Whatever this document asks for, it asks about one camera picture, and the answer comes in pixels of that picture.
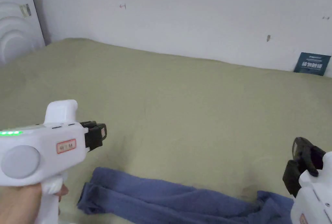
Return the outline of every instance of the hand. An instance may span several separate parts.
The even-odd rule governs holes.
[[[33,224],[38,216],[42,199],[41,184],[24,187],[6,187],[0,200],[1,224]],[[68,188],[63,185],[56,195],[68,194]]]

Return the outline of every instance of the white washing machine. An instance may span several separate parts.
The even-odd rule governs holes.
[[[33,0],[0,0],[0,66],[45,46]]]

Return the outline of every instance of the black clamp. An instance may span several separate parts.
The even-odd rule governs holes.
[[[95,121],[80,123],[89,131],[85,133],[85,147],[89,147],[90,151],[102,146],[102,141],[107,137],[106,124],[97,124]]]
[[[296,197],[301,188],[301,174],[308,170],[310,175],[318,177],[318,169],[323,168],[323,156],[326,152],[309,140],[298,137],[294,140],[292,154],[293,160],[288,161],[282,180],[288,192]]]

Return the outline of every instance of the red label sticker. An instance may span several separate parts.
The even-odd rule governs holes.
[[[71,151],[75,148],[76,148],[76,139],[71,139],[56,144],[56,152],[58,154],[64,153],[66,151]]]
[[[307,219],[305,218],[304,214],[301,214],[301,216],[300,216],[300,223],[301,224],[308,224]]]

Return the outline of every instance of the chinese characters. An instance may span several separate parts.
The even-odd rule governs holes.
[[[308,68],[318,68],[321,69],[322,68],[322,64],[317,64],[317,63],[311,63],[311,62],[303,62],[302,63],[303,67],[308,67]]]

